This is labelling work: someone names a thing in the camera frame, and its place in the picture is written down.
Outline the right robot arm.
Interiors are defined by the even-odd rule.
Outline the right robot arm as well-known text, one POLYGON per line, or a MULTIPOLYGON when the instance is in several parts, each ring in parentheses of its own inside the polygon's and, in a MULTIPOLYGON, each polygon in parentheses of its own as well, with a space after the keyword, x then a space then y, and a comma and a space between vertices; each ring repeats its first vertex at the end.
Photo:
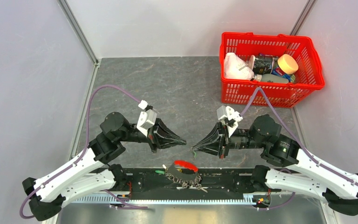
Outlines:
POLYGON ((297 141, 281 134, 281 129, 269 115, 258 116, 249 129, 233 132, 217 122, 193 149, 220 158, 225 158, 231 149, 261 149, 261 158, 267 165, 253 169, 250 177, 253 189, 292 191, 319 199, 336 212, 358 215, 358 173, 325 164, 297 141))

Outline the red black keyring holder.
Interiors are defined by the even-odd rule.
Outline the red black keyring holder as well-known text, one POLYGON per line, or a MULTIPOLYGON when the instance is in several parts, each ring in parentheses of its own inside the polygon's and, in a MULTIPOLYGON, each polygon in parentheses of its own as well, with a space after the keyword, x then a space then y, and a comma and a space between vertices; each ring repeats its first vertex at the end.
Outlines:
POLYGON ((183 189, 194 188, 208 192, 201 184, 202 177, 198 173, 198 168, 187 161, 175 160, 169 167, 163 164, 165 176, 173 183, 178 183, 183 189))

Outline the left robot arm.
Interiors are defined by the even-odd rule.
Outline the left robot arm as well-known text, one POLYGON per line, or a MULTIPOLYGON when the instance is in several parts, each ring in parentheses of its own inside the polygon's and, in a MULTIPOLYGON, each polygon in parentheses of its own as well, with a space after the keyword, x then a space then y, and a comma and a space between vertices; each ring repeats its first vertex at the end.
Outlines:
POLYGON ((141 112, 137 124, 130 123, 119 112, 112 112, 105 117, 100 128, 102 132, 70 161, 42 178, 29 177, 22 182, 27 198, 21 209, 28 204, 31 218, 44 221, 88 194, 125 189, 128 177, 122 166, 108 166, 125 151, 122 142, 146 143, 153 153, 159 149, 186 145, 186 140, 171 131, 152 110, 141 112), (105 166, 108 167, 102 172, 85 177, 105 166))

